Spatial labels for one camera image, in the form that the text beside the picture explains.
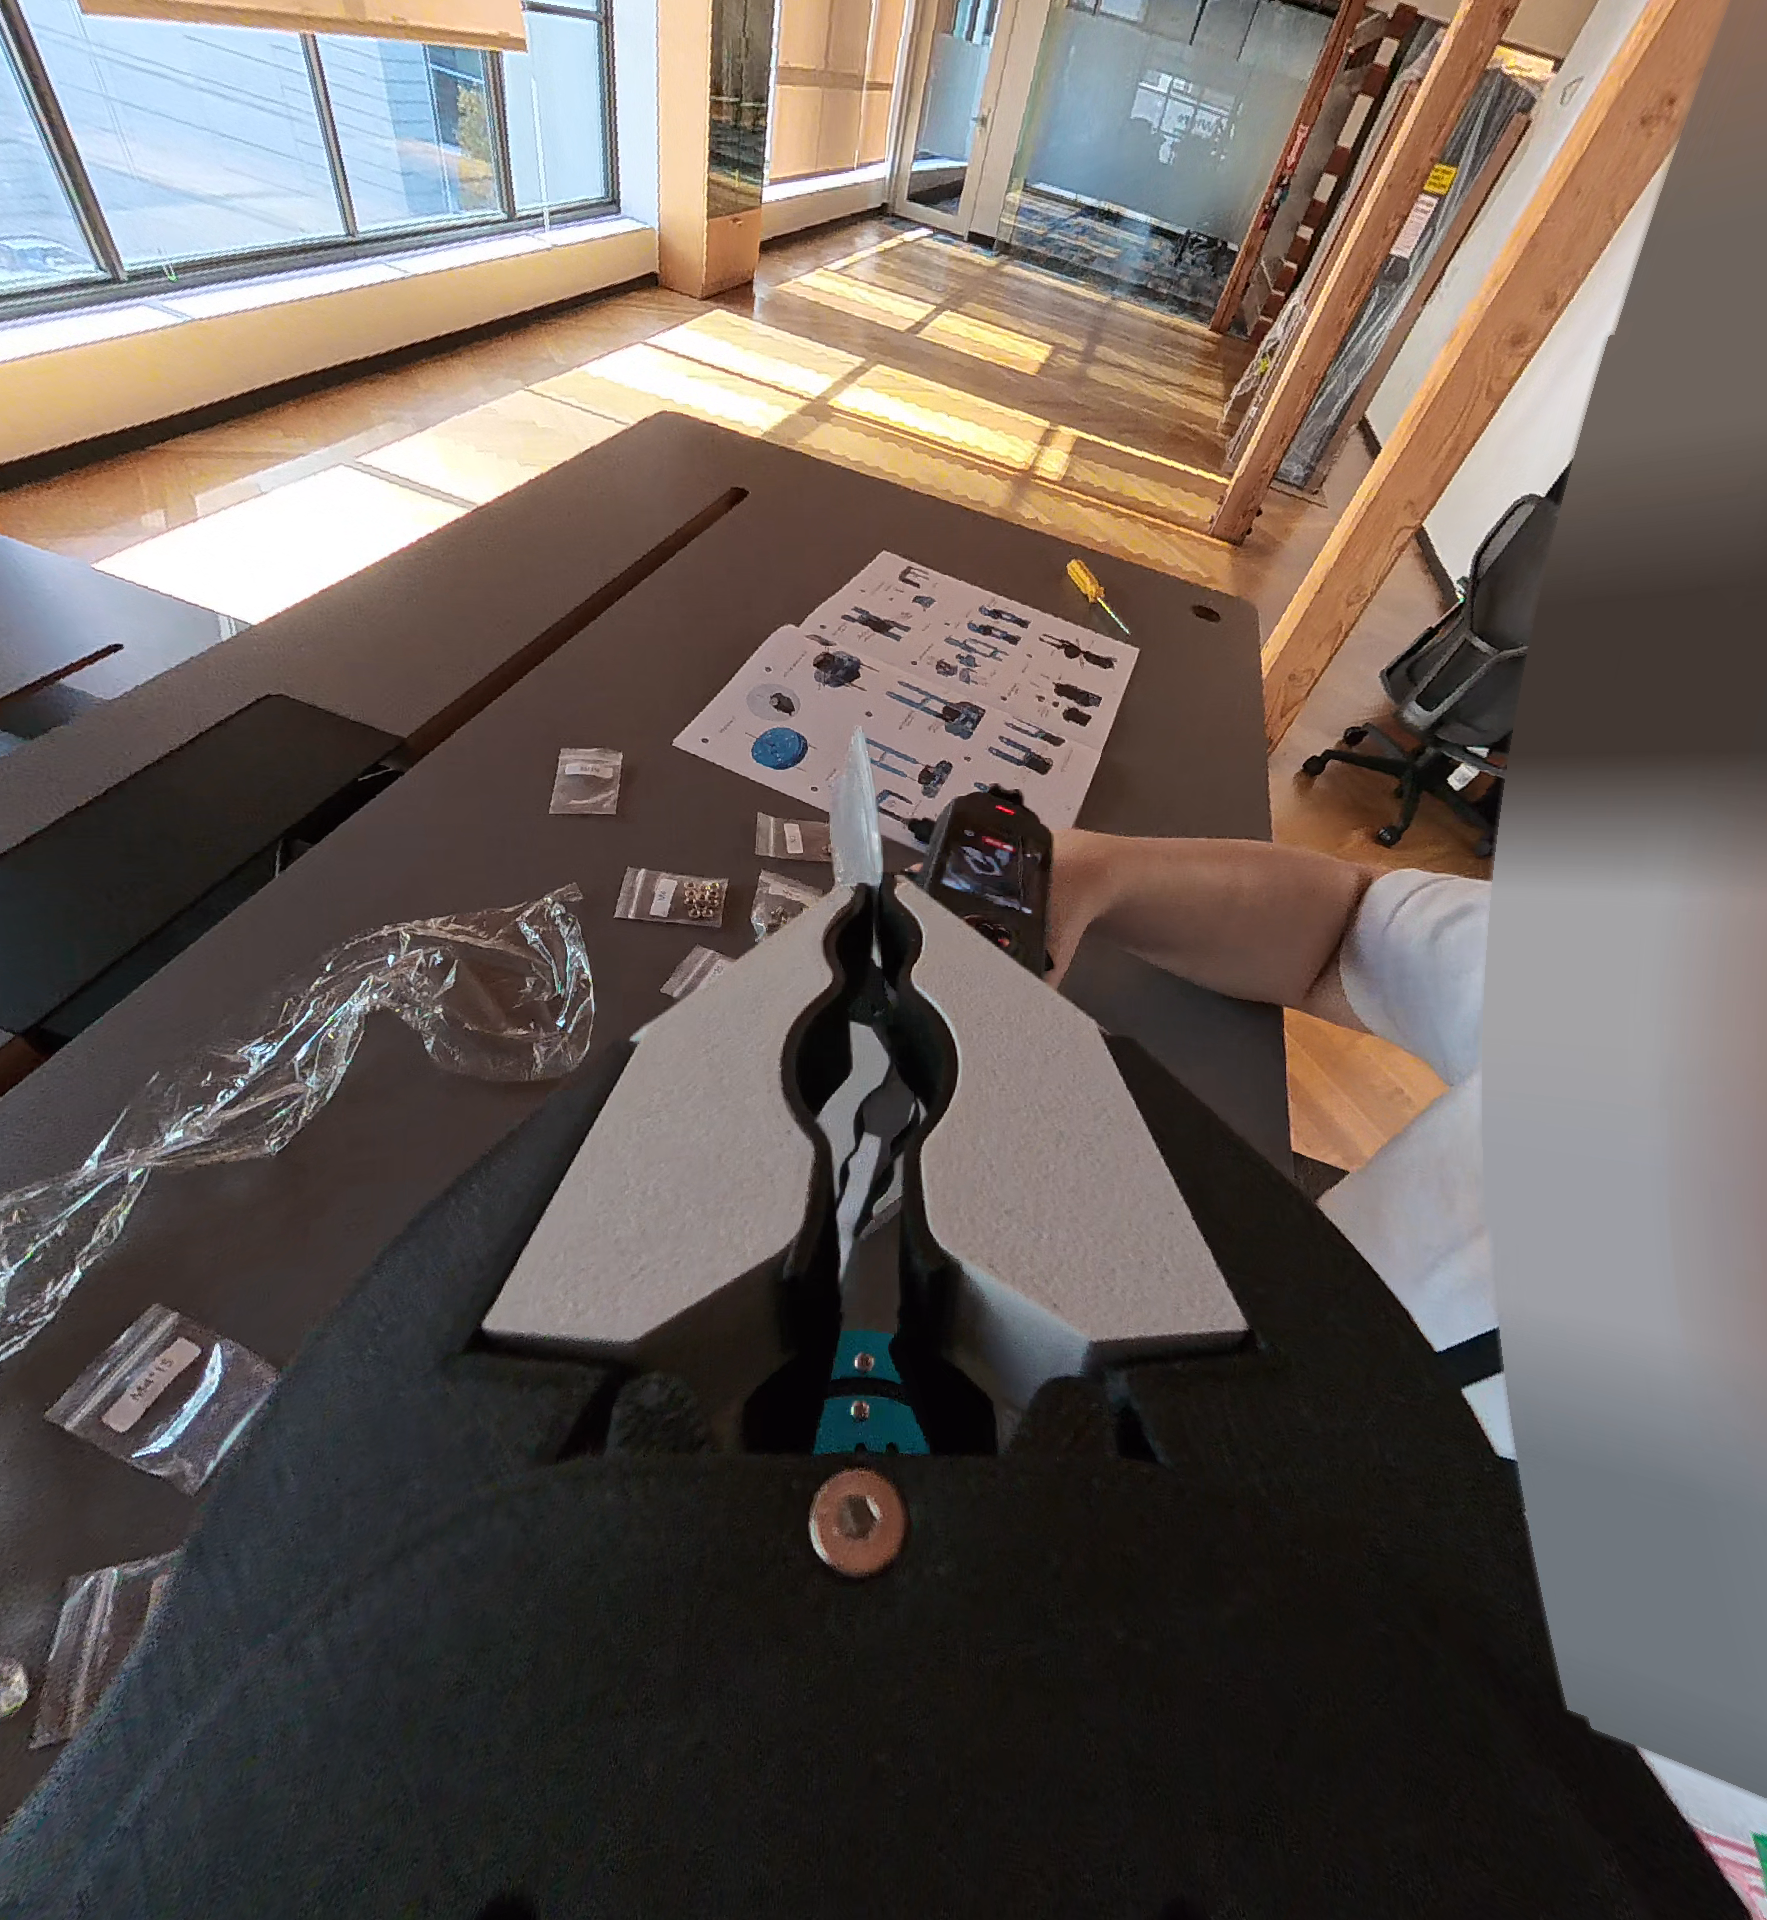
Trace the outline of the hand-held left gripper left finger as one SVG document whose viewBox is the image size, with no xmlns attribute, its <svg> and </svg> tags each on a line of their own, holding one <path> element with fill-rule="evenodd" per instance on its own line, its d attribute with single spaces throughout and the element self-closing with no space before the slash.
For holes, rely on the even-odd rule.
<svg viewBox="0 0 1767 1920">
<path fill-rule="evenodd" d="M 813 1444 L 841 1338 L 865 885 L 636 1033 L 482 1351 L 661 1373 L 736 1444 Z"/>
</svg>

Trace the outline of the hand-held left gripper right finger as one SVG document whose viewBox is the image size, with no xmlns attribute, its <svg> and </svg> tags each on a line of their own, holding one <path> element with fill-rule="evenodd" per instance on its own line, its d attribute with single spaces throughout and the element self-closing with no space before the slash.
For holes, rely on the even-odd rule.
<svg viewBox="0 0 1767 1920">
<path fill-rule="evenodd" d="M 905 1223 L 953 1274 L 939 1353 L 1025 1409 L 1063 1376 L 1229 1353 L 1250 1332 L 1102 1030 L 918 887 L 892 883 L 904 1010 L 937 1090 Z"/>
</svg>

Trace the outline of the blue metal bracket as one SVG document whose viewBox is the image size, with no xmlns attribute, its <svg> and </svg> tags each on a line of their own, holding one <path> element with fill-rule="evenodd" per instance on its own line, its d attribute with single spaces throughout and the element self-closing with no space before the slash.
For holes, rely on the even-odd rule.
<svg viewBox="0 0 1767 1920">
<path fill-rule="evenodd" d="M 833 1355 L 813 1454 L 928 1455 L 888 1332 L 844 1329 Z"/>
</svg>

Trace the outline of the person's right forearm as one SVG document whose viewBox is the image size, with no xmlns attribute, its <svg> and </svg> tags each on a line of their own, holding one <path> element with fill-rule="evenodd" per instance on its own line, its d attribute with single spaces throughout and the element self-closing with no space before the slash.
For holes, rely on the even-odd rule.
<svg viewBox="0 0 1767 1920">
<path fill-rule="evenodd" d="M 1325 851 L 1065 828 L 1053 842 L 1043 978 L 1061 988 L 1096 933 L 1211 994 L 1362 1030 L 1341 950 L 1369 883 L 1369 870 Z"/>
</svg>

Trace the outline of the dark grey desk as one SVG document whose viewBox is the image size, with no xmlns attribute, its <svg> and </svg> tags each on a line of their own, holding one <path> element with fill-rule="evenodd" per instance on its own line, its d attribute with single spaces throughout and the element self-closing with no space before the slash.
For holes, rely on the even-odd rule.
<svg viewBox="0 0 1767 1920">
<path fill-rule="evenodd" d="M 658 415 L 392 558 L 258 621 L 0 761 L 0 855 L 133 768 L 278 693 L 401 737 L 408 771 L 194 946 L 0 1095 L 0 1193 L 76 1165 L 162 1069 L 374 926 L 581 887 L 592 1040 L 661 1003 L 691 936 L 614 924 L 630 863 L 730 875 L 749 944 L 751 823 L 771 794 L 674 736 L 777 625 L 882 550 L 1087 619 L 1093 563 L 1142 648 L 1080 812 L 1142 836 L 1268 838 L 1253 608 L 1152 528 L 991 504 L 984 479 L 856 427 L 855 464 Z M 68 1577 L 177 1547 L 194 1504 L 60 1433 L 44 1408 L 152 1304 L 276 1365 L 417 1212 L 562 1084 L 437 1069 L 373 1020 L 342 1091 L 278 1156 L 160 1176 L 60 1317 L 0 1373 L 0 1645 L 39 1664 Z"/>
</svg>

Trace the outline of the neighbouring dark desk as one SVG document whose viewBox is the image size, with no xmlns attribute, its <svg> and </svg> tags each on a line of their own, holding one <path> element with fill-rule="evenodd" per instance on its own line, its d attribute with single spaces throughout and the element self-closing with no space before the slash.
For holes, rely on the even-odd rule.
<svg viewBox="0 0 1767 1920">
<path fill-rule="evenodd" d="M 239 631 L 246 623 L 219 611 L 0 535 L 0 774 L 12 756 L 55 745 L 64 729 L 105 714 L 114 701 Z M 249 693 L 169 745 L 115 750 L 104 776 L 37 789 L 31 776 L 44 768 L 15 766 L 7 783 L 0 781 L 0 853 L 274 693 L 297 699 L 282 690 Z M 0 1030 L 0 1095 L 58 1049 Z"/>
</svg>

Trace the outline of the assembly instruction sheet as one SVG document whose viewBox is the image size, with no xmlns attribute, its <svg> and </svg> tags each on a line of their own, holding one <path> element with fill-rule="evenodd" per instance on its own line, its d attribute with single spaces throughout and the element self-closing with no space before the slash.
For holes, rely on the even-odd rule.
<svg viewBox="0 0 1767 1920">
<path fill-rule="evenodd" d="M 882 551 L 766 637 L 676 748 L 828 809 L 860 734 L 880 828 L 904 847 L 988 789 L 1072 828 L 1136 659 L 1111 621 L 1091 629 Z"/>
</svg>

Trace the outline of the person's white shirt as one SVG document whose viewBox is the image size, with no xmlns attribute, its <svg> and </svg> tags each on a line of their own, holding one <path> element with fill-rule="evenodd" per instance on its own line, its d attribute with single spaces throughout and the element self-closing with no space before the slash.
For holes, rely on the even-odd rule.
<svg viewBox="0 0 1767 1920">
<path fill-rule="evenodd" d="M 1514 1436 L 1497 1353 L 1486 1207 L 1481 1022 L 1492 885 L 1391 872 L 1362 896 L 1338 958 L 1362 1027 L 1445 1086 L 1321 1209 L 1461 1385 L 1497 1455 Z"/>
</svg>

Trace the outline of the grey mesh office chair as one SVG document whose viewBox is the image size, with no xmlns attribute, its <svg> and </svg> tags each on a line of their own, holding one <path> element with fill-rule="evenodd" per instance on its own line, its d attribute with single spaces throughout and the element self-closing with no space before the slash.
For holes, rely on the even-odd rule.
<svg viewBox="0 0 1767 1920">
<path fill-rule="evenodd" d="M 1514 502 L 1486 534 L 1458 604 L 1379 672 L 1385 724 L 1359 724 L 1303 759 L 1303 781 L 1341 763 L 1387 777 L 1396 818 L 1375 828 L 1391 850 L 1434 799 L 1493 855 L 1501 784 L 1548 547 L 1568 479 Z"/>
</svg>

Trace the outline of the leaning dark panels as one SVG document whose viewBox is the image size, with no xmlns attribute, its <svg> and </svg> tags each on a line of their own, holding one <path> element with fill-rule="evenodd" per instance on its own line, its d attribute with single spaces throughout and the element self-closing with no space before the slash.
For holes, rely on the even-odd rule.
<svg viewBox="0 0 1767 1920">
<path fill-rule="evenodd" d="M 1325 117 L 1317 124 L 1308 157 L 1319 170 L 1301 170 L 1295 196 L 1285 201 L 1287 249 L 1261 262 L 1242 313 L 1253 355 L 1227 402 L 1229 463 L 1244 459 L 1253 418 L 1332 265 L 1349 215 L 1409 119 L 1439 41 L 1441 24 L 1412 7 L 1367 13 L 1351 37 L 1346 76 L 1328 97 L 1331 109 L 1344 109 L 1344 119 Z M 1379 390 L 1554 71 L 1554 62 L 1518 48 L 1493 50 L 1277 464 L 1277 487 L 1321 493 L 1341 441 Z"/>
</svg>

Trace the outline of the wooden column cabinet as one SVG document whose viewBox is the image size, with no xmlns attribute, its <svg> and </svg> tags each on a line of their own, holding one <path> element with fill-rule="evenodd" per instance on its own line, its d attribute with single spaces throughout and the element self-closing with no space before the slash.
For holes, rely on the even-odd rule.
<svg viewBox="0 0 1767 1920">
<path fill-rule="evenodd" d="M 710 298 L 752 278 L 767 182 L 774 3 L 656 7 L 658 278 Z"/>
</svg>

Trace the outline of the wooden support beam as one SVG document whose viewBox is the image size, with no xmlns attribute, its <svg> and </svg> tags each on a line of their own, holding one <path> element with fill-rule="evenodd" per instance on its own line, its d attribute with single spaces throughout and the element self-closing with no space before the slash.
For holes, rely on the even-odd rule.
<svg viewBox="0 0 1767 1920">
<path fill-rule="evenodd" d="M 1253 528 L 1283 459 L 1517 9 L 1517 3 L 1466 3 L 1441 34 L 1422 84 L 1367 191 L 1346 221 L 1341 244 L 1317 281 L 1303 323 L 1253 415 L 1248 442 L 1206 526 L 1208 538 L 1242 544 Z"/>
<path fill-rule="evenodd" d="M 1277 748 L 1427 514 L 1671 154 L 1723 3 L 1646 5 L 1260 651 Z"/>
</svg>

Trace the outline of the glass door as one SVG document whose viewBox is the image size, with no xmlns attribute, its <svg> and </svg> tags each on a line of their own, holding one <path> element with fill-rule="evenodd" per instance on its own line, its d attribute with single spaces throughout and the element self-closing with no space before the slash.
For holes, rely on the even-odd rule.
<svg viewBox="0 0 1767 1920">
<path fill-rule="evenodd" d="M 909 5 L 889 146 L 893 217 L 991 246 L 1045 13 L 1028 3 Z"/>
</svg>

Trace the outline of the large glass window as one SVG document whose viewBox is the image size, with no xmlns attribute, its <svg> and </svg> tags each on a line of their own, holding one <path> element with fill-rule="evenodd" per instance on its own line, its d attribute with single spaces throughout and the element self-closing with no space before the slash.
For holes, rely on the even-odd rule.
<svg viewBox="0 0 1767 1920">
<path fill-rule="evenodd" d="M 0 5 L 0 313 L 617 210 L 608 5 L 518 51 Z"/>
</svg>

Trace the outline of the beige roller blind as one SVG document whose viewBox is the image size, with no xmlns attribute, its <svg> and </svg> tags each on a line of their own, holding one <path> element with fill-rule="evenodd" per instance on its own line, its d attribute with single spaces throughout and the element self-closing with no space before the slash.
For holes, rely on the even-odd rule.
<svg viewBox="0 0 1767 1920">
<path fill-rule="evenodd" d="M 522 54 L 518 3 L 79 3 L 79 13 L 192 26 L 386 39 Z"/>
</svg>

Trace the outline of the frosted glass wall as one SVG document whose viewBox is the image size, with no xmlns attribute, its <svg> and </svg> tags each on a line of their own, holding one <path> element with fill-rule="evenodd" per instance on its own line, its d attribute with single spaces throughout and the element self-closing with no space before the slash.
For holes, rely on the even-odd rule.
<svg viewBox="0 0 1767 1920">
<path fill-rule="evenodd" d="M 1055 5 L 998 253 L 1206 323 L 1332 24 L 1334 5 Z"/>
</svg>

